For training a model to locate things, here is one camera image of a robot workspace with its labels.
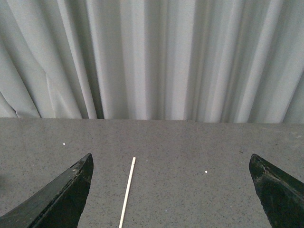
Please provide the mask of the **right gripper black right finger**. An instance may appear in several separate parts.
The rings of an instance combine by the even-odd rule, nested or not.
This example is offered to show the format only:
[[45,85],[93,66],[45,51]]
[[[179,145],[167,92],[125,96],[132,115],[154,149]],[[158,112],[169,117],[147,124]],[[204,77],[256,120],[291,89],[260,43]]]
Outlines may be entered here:
[[263,210],[273,228],[304,226],[304,184],[257,154],[249,171]]

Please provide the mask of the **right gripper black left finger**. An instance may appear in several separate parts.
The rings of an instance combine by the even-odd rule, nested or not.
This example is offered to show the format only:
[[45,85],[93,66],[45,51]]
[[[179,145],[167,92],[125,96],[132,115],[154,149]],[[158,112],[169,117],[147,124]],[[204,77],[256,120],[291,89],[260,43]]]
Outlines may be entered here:
[[2,228],[76,228],[93,176],[89,153],[29,199],[1,216]]

